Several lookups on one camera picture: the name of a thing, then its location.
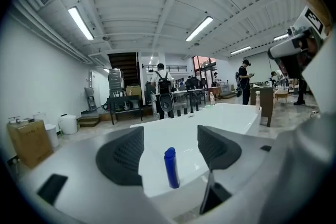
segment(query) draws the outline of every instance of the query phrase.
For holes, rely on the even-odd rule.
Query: white shirt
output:
[[[168,73],[168,76],[167,78],[170,80],[171,82],[171,87],[174,87],[174,84],[173,84],[173,78],[172,76],[169,74],[169,72],[166,72],[165,70],[160,70],[158,71],[158,73],[160,74],[160,76],[162,78],[165,78],[166,77],[166,73]],[[152,79],[151,79],[151,83],[155,83],[155,89],[156,89],[156,94],[160,94],[160,89],[159,89],[159,75],[156,74],[156,72],[154,72],[153,76],[152,76]]]
[[[277,78],[278,81],[285,79],[285,77],[283,76],[283,74],[280,70],[275,71],[275,73],[276,74],[275,74],[274,77]]]

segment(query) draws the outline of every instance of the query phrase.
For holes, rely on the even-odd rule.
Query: black cap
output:
[[[247,59],[245,59],[245,60],[243,61],[243,63],[247,64],[248,66],[251,65],[250,62],[249,62]]]

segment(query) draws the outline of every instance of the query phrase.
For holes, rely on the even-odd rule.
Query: blue bottle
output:
[[[180,179],[177,173],[176,151],[173,147],[168,148],[164,153],[164,163],[166,164],[169,186],[171,188],[178,188],[180,186]]]

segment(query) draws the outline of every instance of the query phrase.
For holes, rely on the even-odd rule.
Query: white bathtub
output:
[[[219,103],[174,119],[131,126],[144,127],[145,149],[139,165],[144,193],[170,218],[199,206],[204,197],[208,167],[197,147],[197,126],[257,135],[260,119],[261,108],[256,113],[252,105]],[[169,147],[176,149],[178,189],[169,186],[166,175],[164,152]]]

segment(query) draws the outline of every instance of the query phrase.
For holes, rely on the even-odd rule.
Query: ceiling light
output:
[[[288,37],[288,34],[283,34],[281,36],[275,37],[274,41],[277,41],[277,40],[280,40],[280,39],[283,39],[283,38],[287,38],[287,37]]]
[[[185,41],[191,41],[194,37],[197,36],[199,32],[201,32],[212,21],[213,19],[210,16],[206,17],[204,21],[201,22],[201,24],[197,26],[197,28],[194,31],[192,31],[192,33],[186,38]]]
[[[243,48],[243,49],[233,51],[233,52],[231,52],[231,54],[237,54],[237,53],[239,53],[239,52],[241,52],[241,51],[248,50],[250,47],[251,47],[251,46],[247,46],[247,47],[245,47],[245,48]]]
[[[77,24],[77,26],[79,27],[79,29],[83,32],[83,34],[86,36],[86,38],[88,40],[93,40],[94,37],[91,34],[91,32],[89,31],[88,27],[86,26],[86,24],[84,23],[82,17],[80,16],[78,10],[76,7],[73,7],[71,9],[68,10],[68,12],[70,13],[70,15],[72,16],[72,18],[74,19],[75,23]]]

